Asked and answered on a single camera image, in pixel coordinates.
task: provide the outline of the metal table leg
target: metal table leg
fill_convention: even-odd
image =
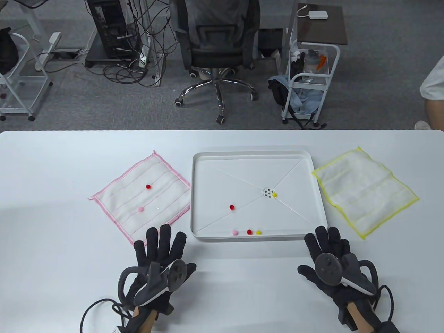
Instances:
[[[43,49],[42,53],[45,52],[45,54],[39,56],[40,63],[42,64],[43,67],[45,67],[50,56],[48,52],[53,52],[55,50],[55,48],[57,47],[57,43],[62,37],[62,33],[54,32],[51,35],[51,37],[49,37],[46,34],[46,31],[43,28],[42,24],[40,23],[39,19],[35,15],[33,9],[29,9],[28,7],[25,7],[23,5],[20,5],[20,9],[23,12],[24,16],[26,17],[26,20],[28,21],[29,25],[31,26],[36,38],[39,40],[39,43]],[[42,70],[40,65],[37,63],[35,65],[35,69],[36,71]]]

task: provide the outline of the wire bundle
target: wire bundle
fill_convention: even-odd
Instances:
[[[162,9],[159,10],[159,12],[153,17],[153,19],[151,20],[150,25],[148,25],[147,27],[145,27],[143,25],[143,19],[142,17],[151,9],[151,7],[154,5],[155,2],[160,2],[162,4],[165,5],[165,7],[163,7]],[[87,12],[89,15],[91,15],[91,12],[89,11],[88,5],[86,0],[84,0],[85,2],[85,7],[87,9]],[[139,67],[136,62],[140,61],[139,58],[134,59],[133,61],[131,61],[128,65],[123,65],[123,64],[113,64],[113,65],[107,65],[103,68],[102,73],[95,73],[91,70],[89,70],[88,68],[85,67],[85,64],[83,62],[76,62],[76,63],[72,63],[69,64],[68,66],[65,66],[63,68],[60,68],[58,70],[55,71],[47,71],[47,73],[55,73],[58,71],[62,71],[68,67],[74,66],[74,65],[83,65],[85,67],[85,69],[87,69],[90,73],[93,74],[97,74],[97,75],[103,75],[107,80],[115,82],[115,83],[121,83],[121,84],[133,84],[133,83],[137,83],[143,87],[152,87],[155,84],[157,84],[163,77],[165,70],[166,70],[166,64],[167,64],[167,56],[171,53],[173,53],[176,48],[177,48],[177,40],[176,40],[176,36],[174,34],[173,28],[170,25],[170,20],[171,17],[169,16],[169,11],[170,8],[168,6],[168,3],[161,1],[161,0],[154,0],[153,3],[144,11],[142,12],[142,6],[140,5],[139,2],[139,11],[137,10],[136,7],[133,8],[133,4],[131,3],[131,0],[128,0],[127,2],[128,7],[131,11],[131,15],[133,18],[133,21],[137,24],[140,25],[140,27],[142,27],[143,32],[140,34],[138,29],[134,29],[131,27],[127,26],[127,34],[128,34],[128,30],[132,29],[134,30],[134,45],[128,40],[128,44],[130,46],[130,48],[135,51],[136,53],[138,53],[137,50],[135,50],[136,44],[139,43],[139,45],[141,45],[142,47],[148,47],[147,45],[144,45],[142,43],[141,37],[144,34],[148,34],[151,38],[152,38],[152,43],[157,43],[158,46],[160,47],[161,51],[157,51],[156,53],[160,55],[159,57],[159,62],[162,59],[162,56],[164,57],[164,61],[165,63],[163,64],[163,67],[161,69],[161,75],[159,77],[158,80],[156,80],[156,82],[149,84],[149,85],[145,85],[143,83],[141,83],[141,81],[146,77],[146,75],[148,74],[148,70],[149,68],[152,67],[156,67],[158,65],[158,63],[155,63],[153,65],[151,64],[145,64],[146,66],[144,67]],[[153,32],[152,34],[150,34],[149,30],[151,29],[154,21],[156,20],[156,18],[161,14],[161,13],[165,13],[165,19],[166,19],[166,23],[165,25],[159,29],[159,31],[157,32]],[[165,47],[165,31],[169,29],[171,31],[171,33],[173,34],[173,38],[174,38],[174,43],[172,45],[169,45],[167,47]],[[88,53],[89,48],[90,48],[90,41],[92,39],[92,36],[94,34],[94,31],[91,33],[90,38],[88,40],[87,46],[85,47],[85,49],[81,50],[80,53],[77,56],[82,56]],[[121,59],[123,63],[127,62],[127,60],[125,59]]]

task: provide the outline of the black glove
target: black glove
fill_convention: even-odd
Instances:
[[[157,233],[157,229],[155,227],[151,227],[147,230],[147,251],[145,253],[145,246],[142,241],[134,242],[134,250],[136,252],[137,264],[139,267],[148,267],[151,262],[158,262],[160,264],[160,270],[164,270],[170,263],[172,263],[176,259],[181,259],[183,255],[183,249],[186,243],[186,235],[183,232],[178,232],[176,238],[173,241],[173,245],[170,249],[170,241],[171,241],[171,227],[168,224],[165,224],[160,227],[160,235]],[[187,274],[186,278],[188,279],[192,273],[196,270],[196,264],[190,263],[187,264]],[[142,288],[147,282],[147,277],[138,274],[134,279],[128,294],[125,297],[124,305],[131,305],[134,310],[134,296],[138,292],[140,288]],[[152,302],[140,307],[145,310],[156,310],[163,314],[170,314],[174,308],[169,303],[171,297],[170,292],[166,292],[160,295],[158,298],[153,300]]]
[[[313,262],[316,261],[316,258],[324,252],[331,253],[335,255],[339,260],[345,254],[350,253],[350,243],[346,239],[341,239],[341,235],[339,234],[339,230],[337,228],[329,228],[328,232],[323,226],[319,226],[316,228],[316,237],[313,234],[305,235],[305,243],[310,251],[311,258]],[[355,302],[355,304],[363,304],[366,307],[366,312],[369,310],[371,312],[371,304],[375,303],[380,296],[378,293],[375,296],[369,296],[357,291],[352,287],[345,286],[343,284],[337,286],[326,285],[321,279],[316,275],[316,272],[313,268],[301,265],[297,268],[299,274],[305,276],[307,280],[313,282],[316,287],[322,290],[325,294],[330,296],[333,299],[333,302],[340,309],[341,312],[346,312],[346,307],[349,303]],[[346,319],[349,319],[350,316],[346,313]],[[377,318],[373,316],[368,318],[369,322],[373,323]]]

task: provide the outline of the white sneaker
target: white sneaker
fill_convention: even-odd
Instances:
[[[415,124],[415,130],[431,130],[432,128],[430,127],[429,124],[427,124],[425,121],[420,120],[419,122],[417,122]]]

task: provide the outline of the black bag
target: black bag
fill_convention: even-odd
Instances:
[[[280,105],[282,108],[285,107],[285,103],[287,102],[287,96],[288,96],[288,87],[284,86],[282,83],[280,83],[278,80],[273,79],[271,81],[268,81],[268,89],[270,89],[273,93],[274,100],[278,105]],[[294,113],[293,108],[291,105],[288,105],[288,112],[290,113],[293,120],[299,125],[301,130],[312,130],[313,128],[307,128],[307,125],[313,120],[314,113],[311,114],[310,119],[307,120],[305,124],[301,123],[301,120],[296,117],[296,114]],[[325,128],[327,124],[321,124],[319,128],[316,128],[317,130],[322,130]]]
[[[11,28],[0,30],[0,73],[6,74],[19,62],[19,50],[9,32]]]

